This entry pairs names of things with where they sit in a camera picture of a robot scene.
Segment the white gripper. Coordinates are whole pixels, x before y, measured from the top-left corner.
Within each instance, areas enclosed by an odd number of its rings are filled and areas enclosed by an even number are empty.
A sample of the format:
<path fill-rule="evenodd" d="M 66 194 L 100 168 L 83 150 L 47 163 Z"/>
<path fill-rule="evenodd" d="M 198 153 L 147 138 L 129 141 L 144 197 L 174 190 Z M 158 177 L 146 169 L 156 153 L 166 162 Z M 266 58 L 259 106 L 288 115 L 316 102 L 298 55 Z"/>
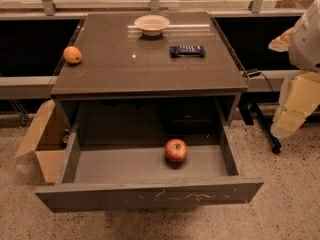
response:
<path fill-rule="evenodd" d="M 301 70 L 320 70 L 320 0 L 314 0 L 295 23 L 273 39 L 268 48 L 287 52 L 292 65 Z M 279 106 L 274 114 L 271 134 L 279 139 L 296 133 L 320 105 L 320 74 L 307 72 L 281 86 Z"/>

